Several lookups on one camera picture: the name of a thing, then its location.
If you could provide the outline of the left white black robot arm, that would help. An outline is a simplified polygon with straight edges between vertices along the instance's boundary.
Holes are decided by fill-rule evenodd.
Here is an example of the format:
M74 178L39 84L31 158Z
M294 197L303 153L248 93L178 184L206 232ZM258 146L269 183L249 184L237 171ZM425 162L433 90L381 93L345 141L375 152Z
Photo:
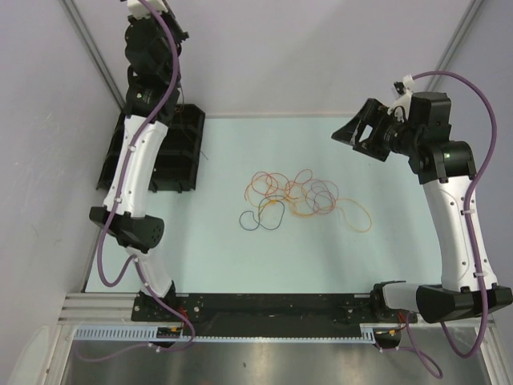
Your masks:
M95 247L99 279L117 286L133 265L143 292L153 296L148 309L159 320L172 318L177 301L168 295L173 281L155 249L164 235L164 220L147 214L147 195L157 155L180 97L181 43L188 39L165 1L129 1L125 56L129 88L123 107L123 139L108 193L89 218L100 228ZM103 250L113 237L127 252L117 278L107 278Z

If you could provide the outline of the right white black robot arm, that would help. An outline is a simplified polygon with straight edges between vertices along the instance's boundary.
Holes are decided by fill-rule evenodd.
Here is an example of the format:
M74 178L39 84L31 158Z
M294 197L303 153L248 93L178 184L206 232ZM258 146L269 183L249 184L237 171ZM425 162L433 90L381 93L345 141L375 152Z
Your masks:
M484 250L476 257L471 242L483 246L474 194L477 179L468 143L450 139L450 98L440 92L408 92L388 107L377 99L362 109L332 139L384 161L391 152L407 157L418 177L434 222L442 257L437 285L404 281L374 286L370 313L388 322L398 310L418 313L428 323L487 316L512 304L512 291L498 284Z

